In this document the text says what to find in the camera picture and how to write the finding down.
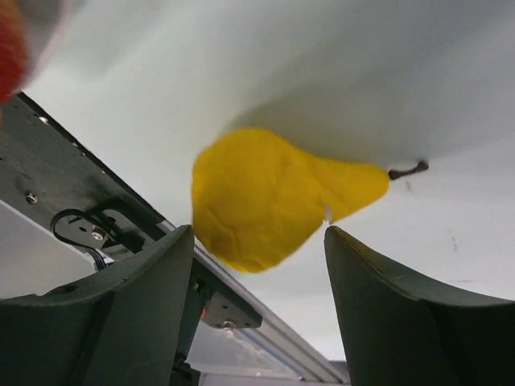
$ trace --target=wire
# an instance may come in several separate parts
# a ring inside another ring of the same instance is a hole
[[[79,249],[82,249],[83,251],[86,251],[87,253],[89,253],[89,255],[95,261],[95,267],[97,268],[97,271],[107,268],[107,264],[104,261],[104,257],[95,248],[91,248],[88,245],[80,244],[73,240],[70,240],[67,237],[61,236],[56,231],[56,225],[63,218],[70,217],[70,216],[80,217],[81,219],[88,221],[89,223],[91,223],[95,227],[97,227],[98,229],[102,230],[106,235],[108,235],[112,239],[115,239],[116,236],[112,232],[110,232],[109,229],[106,229],[106,226],[104,224],[95,220],[93,217],[91,217],[87,213],[80,211],[78,209],[65,209],[63,211],[60,211],[50,221],[50,230],[57,240],[61,241],[62,243],[65,243],[65,244],[69,244],[69,245],[73,245],[74,247],[78,247]]]

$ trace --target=red object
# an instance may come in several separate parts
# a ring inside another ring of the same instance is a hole
[[[0,103],[18,90],[28,63],[23,17],[15,0],[0,0]]]

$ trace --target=brown stem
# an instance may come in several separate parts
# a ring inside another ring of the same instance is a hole
[[[390,170],[388,172],[389,179],[394,181],[395,179],[399,179],[402,177],[406,177],[407,175],[414,175],[417,173],[421,173],[429,169],[429,164],[426,161],[419,161],[417,166],[410,170]]]

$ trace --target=yellow pear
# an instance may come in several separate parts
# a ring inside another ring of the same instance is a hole
[[[196,159],[193,231],[226,265],[260,272],[295,252],[324,220],[351,215],[380,199],[391,179],[416,171],[389,175],[316,157],[268,129],[238,129]]]

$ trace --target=white table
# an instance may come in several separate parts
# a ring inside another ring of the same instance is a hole
[[[139,2],[106,3],[86,2],[27,92],[172,223],[190,221],[195,156],[235,125],[385,167],[425,157],[429,172],[340,226],[441,281],[515,299],[515,3],[154,0],[141,25],[122,21]],[[279,268],[238,277],[343,357],[323,230]]]

